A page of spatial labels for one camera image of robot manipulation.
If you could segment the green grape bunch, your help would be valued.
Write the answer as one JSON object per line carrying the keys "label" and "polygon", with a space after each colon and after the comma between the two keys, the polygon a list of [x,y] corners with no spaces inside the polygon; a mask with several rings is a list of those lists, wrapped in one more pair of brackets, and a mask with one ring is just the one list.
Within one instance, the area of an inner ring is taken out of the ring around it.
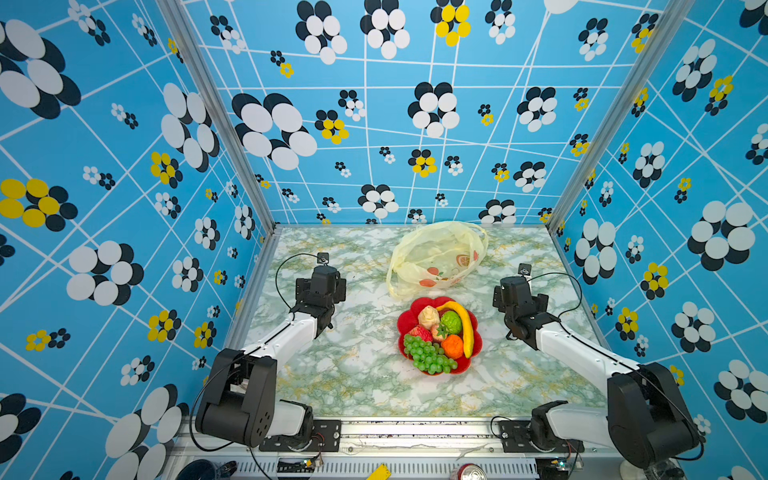
{"label": "green grape bunch", "polygon": [[443,349],[432,342],[424,342],[406,334],[402,345],[404,355],[422,373],[432,376],[450,374],[458,368],[458,362],[448,358]]}

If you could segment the red flower-shaped plate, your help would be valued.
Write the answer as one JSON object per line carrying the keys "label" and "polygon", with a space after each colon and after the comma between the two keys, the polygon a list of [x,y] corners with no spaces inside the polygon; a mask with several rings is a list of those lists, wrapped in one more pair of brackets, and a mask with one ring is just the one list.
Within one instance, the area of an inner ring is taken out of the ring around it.
{"label": "red flower-shaped plate", "polygon": [[429,376],[462,374],[482,350],[477,318],[448,297],[415,300],[397,330],[400,353]]}

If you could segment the green apple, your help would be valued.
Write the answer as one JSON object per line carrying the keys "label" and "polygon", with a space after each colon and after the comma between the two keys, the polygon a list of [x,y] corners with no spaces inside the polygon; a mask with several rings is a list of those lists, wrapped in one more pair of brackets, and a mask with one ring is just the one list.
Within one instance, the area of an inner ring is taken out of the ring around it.
{"label": "green apple", "polygon": [[455,311],[446,310],[441,316],[439,330],[443,336],[459,335],[463,331],[463,320]]}

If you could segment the yellow banana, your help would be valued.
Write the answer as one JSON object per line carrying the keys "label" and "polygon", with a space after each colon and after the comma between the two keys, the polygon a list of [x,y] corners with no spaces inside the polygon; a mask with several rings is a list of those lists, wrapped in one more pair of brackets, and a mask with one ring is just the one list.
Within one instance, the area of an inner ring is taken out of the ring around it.
{"label": "yellow banana", "polygon": [[462,323],[463,353],[466,358],[471,358],[474,354],[475,329],[469,312],[455,301],[448,301],[438,306],[437,311],[441,313],[452,311],[459,316]]}

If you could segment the red fruit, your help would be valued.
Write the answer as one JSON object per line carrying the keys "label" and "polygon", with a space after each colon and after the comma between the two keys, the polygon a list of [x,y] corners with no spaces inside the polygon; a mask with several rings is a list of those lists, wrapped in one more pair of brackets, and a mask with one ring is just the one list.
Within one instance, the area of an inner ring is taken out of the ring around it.
{"label": "red fruit", "polygon": [[431,343],[433,341],[433,336],[431,332],[425,328],[424,326],[417,325],[413,329],[411,329],[408,334],[414,338],[421,339],[424,342]]}

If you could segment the orange tangerine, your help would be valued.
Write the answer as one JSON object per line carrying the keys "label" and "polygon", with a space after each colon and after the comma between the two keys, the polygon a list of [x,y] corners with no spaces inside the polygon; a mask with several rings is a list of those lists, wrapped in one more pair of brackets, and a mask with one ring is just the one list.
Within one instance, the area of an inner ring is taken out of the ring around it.
{"label": "orange tangerine", "polygon": [[458,335],[449,335],[441,342],[444,354],[453,360],[459,360],[464,356],[464,343]]}

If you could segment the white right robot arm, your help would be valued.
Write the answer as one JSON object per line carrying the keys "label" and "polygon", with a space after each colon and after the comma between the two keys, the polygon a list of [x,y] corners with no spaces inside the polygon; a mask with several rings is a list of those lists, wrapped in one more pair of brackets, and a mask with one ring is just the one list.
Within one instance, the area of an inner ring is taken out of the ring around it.
{"label": "white right robot arm", "polygon": [[567,329],[547,312],[547,302],[547,296],[532,296],[527,290],[498,286],[493,293],[508,338],[568,366],[604,395],[606,406],[579,407],[557,400],[536,407],[529,424],[533,445],[551,450],[562,441],[578,440],[612,447],[641,470],[670,459],[683,461],[686,452],[704,448],[669,369],[613,356]]}

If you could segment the beige round fruit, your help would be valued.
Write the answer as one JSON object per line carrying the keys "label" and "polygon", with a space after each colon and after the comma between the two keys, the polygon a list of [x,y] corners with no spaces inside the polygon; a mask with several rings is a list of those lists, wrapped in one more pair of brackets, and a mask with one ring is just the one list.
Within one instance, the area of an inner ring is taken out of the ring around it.
{"label": "beige round fruit", "polygon": [[418,322],[420,326],[431,331],[440,324],[440,314],[435,307],[427,305],[418,314]]}

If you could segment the translucent printed plastic bag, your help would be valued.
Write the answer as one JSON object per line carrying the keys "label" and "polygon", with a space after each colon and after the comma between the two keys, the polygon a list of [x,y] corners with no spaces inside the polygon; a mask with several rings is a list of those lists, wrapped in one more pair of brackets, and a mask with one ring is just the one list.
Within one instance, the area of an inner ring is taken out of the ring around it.
{"label": "translucent printed plastic bag", "polygon": [[487,231],[476,224],[444,221],[418,227],[392,252],[386,274],[388,292],[401,300],[445,291],[477,269],[488,246]]}

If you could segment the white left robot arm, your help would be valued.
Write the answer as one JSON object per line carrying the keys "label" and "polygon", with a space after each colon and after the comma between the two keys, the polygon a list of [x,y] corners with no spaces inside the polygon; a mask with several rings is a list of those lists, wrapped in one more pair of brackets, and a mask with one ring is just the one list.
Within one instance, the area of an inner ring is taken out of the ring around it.
{"label": "white left robot arm", "polygon": [[244,349],[221,351],[212,374],[195,401],[192,432],[226,442],[258,447],[273,438],[294,448],[310,443],[314,415],[308,405],[276,397],[281,368],[332,326],[346,288],[334,293],[303,292],[287,322]]}

